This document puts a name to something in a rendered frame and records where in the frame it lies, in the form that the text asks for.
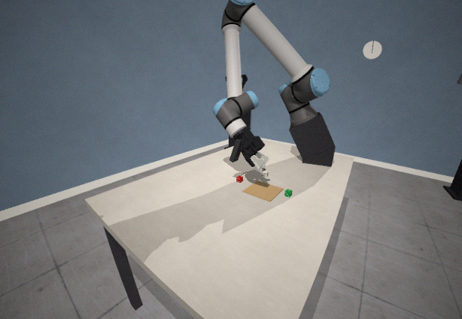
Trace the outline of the tan flat mat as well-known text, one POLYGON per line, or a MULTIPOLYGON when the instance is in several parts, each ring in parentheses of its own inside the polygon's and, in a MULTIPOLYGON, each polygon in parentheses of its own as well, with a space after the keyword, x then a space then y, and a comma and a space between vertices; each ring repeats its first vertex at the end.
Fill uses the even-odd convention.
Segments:
POLYGON ((283 188, 276 187, 262 181, 256 181, 242 192, 271 202, 282 190, 283 188))

